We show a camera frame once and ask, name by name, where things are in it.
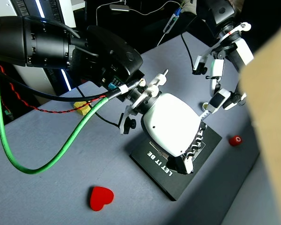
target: twisted red and black wire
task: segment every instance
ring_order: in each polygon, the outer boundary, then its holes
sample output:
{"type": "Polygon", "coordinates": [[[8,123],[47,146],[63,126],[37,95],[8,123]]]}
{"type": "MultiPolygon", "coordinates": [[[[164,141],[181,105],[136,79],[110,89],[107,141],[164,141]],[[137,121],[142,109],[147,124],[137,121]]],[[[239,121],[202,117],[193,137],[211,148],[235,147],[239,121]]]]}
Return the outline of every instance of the twisted red and black wire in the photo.
{"type": "MultiPolygon", "coordinates": [[[[5,70],[4,70],[4,68],[3,68],[1,65],[0,65],[0,70],[1,70],[2,73],[5,74],[5,70]]],[[[41,112],[45,112],[45,113],[70,113],[70,112],[74,112],[74,111],[77,111],[77,110],[79,110],[79,109],[85,107],[86,105],[91,104],[91,103],[94,102],[94,101],[97,101],[97,100],[99,100],[99,99],[101,99],[101,98],[106,97],[106,95],[101,95],[101,96],[99,96],[98,98],[92,99],[92,100],[90,100],[89,102],[83,104],[82,106],[79,106],[79,107],[74,108],[74,109],[69,109],[69,110],[65,110],[65,111],[50,111],[50,110],[46,110],[46,109],[39,109],[39,108],[37,108],[37,107],[35,107],[35,106],[33,106],[33,105],[29,105],[25,100],[23,100],[23,99],[21,98],[20,94],[15,90],[14,85],[13,85],[12,83],[9,83],[9,85],[10,85],[10,87],[11,87],[11,90],[12,90],[12,91],[15,93],[15,95],[17,96],[17,98],[18,98],[21,102],[23,102],[27,107],[30,107],[30,108],[32,108],[32,109],[35,109],[35,110],[38,110],[38,111],[41,111],[41,112]]]]}

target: white cable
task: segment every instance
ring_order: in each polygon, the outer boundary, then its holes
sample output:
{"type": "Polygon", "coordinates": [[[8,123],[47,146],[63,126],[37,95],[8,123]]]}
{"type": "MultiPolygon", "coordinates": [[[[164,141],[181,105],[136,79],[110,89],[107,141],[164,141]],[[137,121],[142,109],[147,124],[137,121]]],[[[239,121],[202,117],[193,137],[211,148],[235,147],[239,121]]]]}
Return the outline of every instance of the white cable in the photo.
{"type": "Polygon", "coordinates": [[[157,9],[157,10],[154,10],[154,11],[152,11],[152,12],[150,12],[150,13],[147,13],[147,14],[143,14],[143,13],[141,13],[141,12],[139,12],[139,11],[137,11],[137,10],[135,10],[135,9],[130,9],[130,10],[132,10],[132,11],[134,11],[134,12],[137,12],[137,13],[139,13],[139,14],[141,14],[141,15],[149,15],[149,14],[151,14],[151,13],[154,13],[154,12],[157,12],[158,10],[160,10],[160,9],[162,9],[167,3],[169,3],[169,2],[174,2],[174,3],[177,3],[179,6],[180,6],[180,3],[179,2],[176,2],[176,1],[167,1],[166,3],[164,3],[164,5],[163,6],[161,6],[159,9],[157,9]]]}
{"type": "Polygon", "coordinates": [[[114,2],[111,2],[111,3],[106,3],[106,4],[103,4],[103,5],[98,6],[97,9],[96,9],[96,26],[98,26],[97,10],[98,10],[101,6],[107,6],[107,5],[110,5],[110,4],[113,4],[113,3],[122,2],[122,1],[123,1],[123,0],[114,1],[114,2]]]}
{"type": "Polygon", "coordinates": [[[165,33],[163,34],[163,36],[161,37],[160,41],[158,42],[158,44],[156,45],[156,47],[160,44],[161,40],[163,39],[165,33]]]}

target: red dice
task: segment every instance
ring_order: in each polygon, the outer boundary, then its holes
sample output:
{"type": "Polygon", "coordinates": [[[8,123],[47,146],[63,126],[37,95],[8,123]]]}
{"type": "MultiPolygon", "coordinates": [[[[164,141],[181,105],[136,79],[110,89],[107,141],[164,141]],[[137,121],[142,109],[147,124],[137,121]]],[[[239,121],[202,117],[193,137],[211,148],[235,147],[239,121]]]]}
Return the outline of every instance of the red dice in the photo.
{"type": "Polygon", "coordinates": [[[243,142],[242,138],[238,135],[235,135],[234,137],[229,139],[229,144],[232,146],[237,146],[243,142]]]}

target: table surface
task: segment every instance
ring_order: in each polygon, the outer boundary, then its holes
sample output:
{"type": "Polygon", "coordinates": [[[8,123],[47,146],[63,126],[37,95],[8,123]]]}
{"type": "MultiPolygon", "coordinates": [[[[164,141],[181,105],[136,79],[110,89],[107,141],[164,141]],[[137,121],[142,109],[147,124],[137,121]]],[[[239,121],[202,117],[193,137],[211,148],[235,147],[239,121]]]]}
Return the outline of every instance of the table surface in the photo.
{"type": "MultiPolygon", "coordinates": [[[[188,33],[184,37],[194,60],[208,48],[188,33]]],[[[201,113],[200,102],[210,99],[209,81],[205,76],[191,74],[190,59],[180,37],[142,57],[141,71],[147,81],[168,68],[167,82],[161,90],[201,113]]],[[[237,80],[238,73],[227,62],[222,86],[234,90],[237,80]]],[[[85,95],[104,92],[90,82],[83,84],[81,90],[85,95]]],[[[65,96],[79,93],[74,89],[65,96]]],[[[117,122],[127,104],[115,99],[99,113],[117,122]]],[[[66,110],[71,104],[50,101],[42,108],[66,110]]],[[[13,168],[0,143],[0,225],[185,224],[186,221],[196,225],[220,224],[259,154],[246,105],[229,111],[220,109],[205,120],[223,139],[177,202],[170,201],[129,157],[144,138],[141,115],[136,118],[137,128],[129,135],[120,135],[116,127],[95,116],[61,160],[37,175],[13,168]],[[242,135],[244,143],[230,147],[227,137],[232,135],[242,135]],[[100,212],[89,208],[88,195],[93,186],[110,188],[115,194],[113,203],[100,212]]],[[[37,168],[59,151],[80,120],[81,115],[76,112],[32,111],[6,125],[7,138],[18,161],[37,168]]]]}

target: white tape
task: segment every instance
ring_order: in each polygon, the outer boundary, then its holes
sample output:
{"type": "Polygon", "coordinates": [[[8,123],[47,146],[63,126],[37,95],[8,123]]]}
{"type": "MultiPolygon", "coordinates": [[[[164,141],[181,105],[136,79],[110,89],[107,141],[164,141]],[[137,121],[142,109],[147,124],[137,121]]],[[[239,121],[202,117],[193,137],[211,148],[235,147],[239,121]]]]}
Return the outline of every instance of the white tape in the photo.
{"type": "Polygon", "coordinates": [[[121,85],[121,86],[119,86],[118,88],[120,89],[120,91],[122,92],[122,94],[125,94],[126,92],[129,91],[129,89],[128,89],[128,87],[127,87],[126,84],[121,85]]]}

